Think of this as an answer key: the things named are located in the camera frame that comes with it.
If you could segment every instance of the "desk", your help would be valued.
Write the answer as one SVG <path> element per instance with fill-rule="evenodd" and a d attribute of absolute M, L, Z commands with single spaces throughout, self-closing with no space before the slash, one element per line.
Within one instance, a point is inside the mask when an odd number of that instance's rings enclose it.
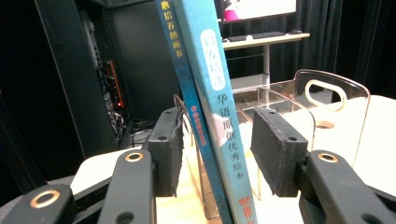
<path fill-rule="evenodd" d="M 270 45 L 286 43 L 292 41 L 299 41 L 303 38 L 309 37 L 309 34 L 300 34 L 300 35 L 282 35 L 282 36 L 274 36 L 262 39 L 252 39 L 246 41 L 236 41 L 236 42 L 228 42 L 223 43 L 224 50 L 228 49 L 243 49 L 243 48 L 252 48 L 257 46 L 264 47 L 263 54 L 263 74 L 262 74 L 262 85 L 270 84 Z"/>
<path fill-rule="evenodd" d="M 355 163 L 355 170 L 366 184 L 393 195 L 396 195 L 396 181 L 393 180 L 392 175 L 387 174 L 387 171 L 396 170 L 394 162 L 396 148 L 391 141 L 393 132 L 384 131 L 387 130 L 384 127 L 396 127 L 395 110 L 396 100 L 372 96 Z M 122 152 L 112 152 L 84 161 L 72 183 L 73 192 L 77 193 L 111 176 L 115 159 Z M 157 198 L 158 223 L 221 223 L 219 219 L 208 221 L 205 218 L 198 187 L 198 171 L 194 164 L 195 148 L 190 138 L 185 138 L 183 154 L 177 198 Z M 251 166 L 249 169 L 256 169 L 257 165 L 254 163 L 253 157 L 247 151 L 247 165 Z M 249 175 L 251 179 L 257 179 L 253 172 L 249 171 Z M 263 188 L 262 200 L 255 201 L 260 223 L 303 223 L 298 198 L 279 199 L 271 195 L 266 184 Z"/>

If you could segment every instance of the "blue book cover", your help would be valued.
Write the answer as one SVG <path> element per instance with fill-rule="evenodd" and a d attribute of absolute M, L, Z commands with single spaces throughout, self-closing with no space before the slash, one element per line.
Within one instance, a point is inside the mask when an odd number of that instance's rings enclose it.
<path fill-rule="evenodd" d="M 213 0 L 173 0 L 235 223 L 257 223 Z"/>
<path fill-rule="evenodd" d="M 222 223 L 233 223 L 230 206 L 221 181 L 221 175 L 215 152 L 211 146 L 204 114 L 195 88 L 194 80 L 187 53 L 181 39 L 175 11 L 171 0 L 155 0 L 165 38 L 171 53 L 172 61 L 177 74 L 177 79 L 184 102 L 191 120 L 191 127 L 200 149 L 206 173 L 213 191 L 213 195 L 219 210 Z"/>

